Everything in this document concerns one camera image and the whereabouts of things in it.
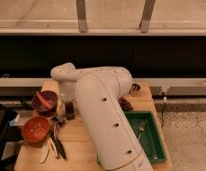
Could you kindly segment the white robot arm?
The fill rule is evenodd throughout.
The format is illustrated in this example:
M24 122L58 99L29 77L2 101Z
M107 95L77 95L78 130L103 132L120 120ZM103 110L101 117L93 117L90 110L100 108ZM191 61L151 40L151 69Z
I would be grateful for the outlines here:
M124 67L76 69L65 63L51 70L51 77L66 97L74 82L77 108L91 137L104 171L153 171L118 99L128 94L132 76Z

